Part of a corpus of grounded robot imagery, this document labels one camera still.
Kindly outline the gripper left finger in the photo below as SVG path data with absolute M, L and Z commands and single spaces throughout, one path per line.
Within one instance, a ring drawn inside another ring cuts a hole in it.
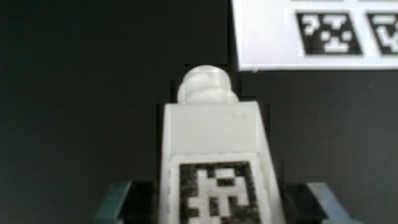
M 155 224 L 155 184 L 125 181 L 111 184 L 95 224 Z

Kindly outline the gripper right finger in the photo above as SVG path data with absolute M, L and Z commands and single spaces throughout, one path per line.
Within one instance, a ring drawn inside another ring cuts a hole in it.
M 342 224 L 351 220 L 326 182 L 290 183 L 283 199 L 289 224 Z

